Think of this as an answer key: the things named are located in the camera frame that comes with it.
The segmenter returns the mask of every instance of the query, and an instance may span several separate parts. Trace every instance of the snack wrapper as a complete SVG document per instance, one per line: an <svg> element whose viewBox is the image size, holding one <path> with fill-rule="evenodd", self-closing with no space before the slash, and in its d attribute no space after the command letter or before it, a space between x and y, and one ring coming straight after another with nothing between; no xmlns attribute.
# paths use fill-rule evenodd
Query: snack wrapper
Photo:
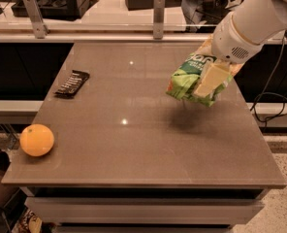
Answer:
<svg viewBox="0 0 287 233"><path fill-rule="evenodd" d="M167 94L177 100L201 103L207 107L214 104L217 95L228 86L243 64L233 64L213 56L211 41L212 36L192 52L172 74Z"/></svg>

